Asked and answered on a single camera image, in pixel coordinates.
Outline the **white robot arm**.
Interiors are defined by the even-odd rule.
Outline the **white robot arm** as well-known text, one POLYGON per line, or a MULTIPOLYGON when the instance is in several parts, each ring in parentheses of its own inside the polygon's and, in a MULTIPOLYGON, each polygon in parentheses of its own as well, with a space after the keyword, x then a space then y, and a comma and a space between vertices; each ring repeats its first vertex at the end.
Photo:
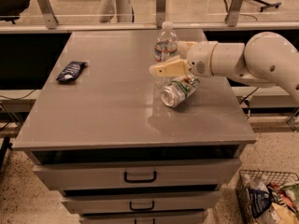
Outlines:
POLYGON ((299 50, 282 35, 261 32, 247 43, 179 41, 178 51, 149 72, 155 77, 227 77, 261 88, 277 85, 299 104, 299 50))

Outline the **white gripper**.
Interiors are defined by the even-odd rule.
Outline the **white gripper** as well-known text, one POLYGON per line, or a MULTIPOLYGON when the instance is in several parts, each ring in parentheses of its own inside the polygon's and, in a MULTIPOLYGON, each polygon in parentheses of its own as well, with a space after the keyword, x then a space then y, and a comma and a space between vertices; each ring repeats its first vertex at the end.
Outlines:
POLYGON ((199 77, 212 77, 211 59, 217 41, 179 41, 178 53, 181 58, 173 61, 157 63, 149 68, 149 73, 155 77, 183 76, 190 71, 199 77))

